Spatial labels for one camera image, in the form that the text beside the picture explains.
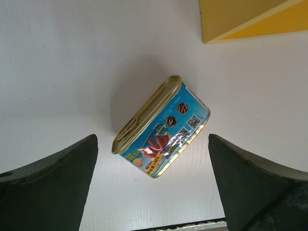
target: qr code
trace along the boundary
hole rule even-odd
[[[181,135],[181,140],[185,140],[190,136],[190,132],[186,128],[182,128],[179,134]]]
[[[196,117],[196,115],[193,115],[192,118],[187,122],[189,126],[191,126],[193,129],[195,129],[199,124],[201,120]]]

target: luncheon meat can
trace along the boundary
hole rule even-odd
[[[209,117],[209,108],[181,77],[171,76],[119,132],[112,153],[121,155],[150,177],[159,177]]]

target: yellow label banner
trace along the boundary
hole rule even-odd
[[[159,162],[164,157],[163,154],[157,154],[154,160],[152,161],[151,166],[149,167],[149,170],[147,171],[147,174],[150,176],[153,175],[159,168]]]

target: gold can lid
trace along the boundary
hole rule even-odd
[[[180,76],[169,77],[115,137],[111,152],[124,153],[179,92],[181,86]]]

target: can rim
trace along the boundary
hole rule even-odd
[[[119,141],[119,137],[122,133],[127,131],[128,127],[132,124],[133,121],[138,121],[138,116],[149,106],[149,104],[155,99],[155,97],[164,89],[164,87],[174,78],[177,78],[177,83],[173,89],[163,98],[163,100],[151,111],[151,113],[146,117],[145,120],[141,121],[137,128],[133,131],[133,134],[124,142],[123,145],[116,148],[116,142]],[[141,109],[134,115],[134,117],[121,129],[121,131],[115,137],[112,144],[112,154],[123,154],[127,149],[134,143],[134,141],[146,130],[150,123],[158,116],[159,113],[164,109],[164,107],[171,101],[171,99],[179,92],[182,87],[182,78],[180,76],[170,76],[148,99],[148,101],[141,107]]]

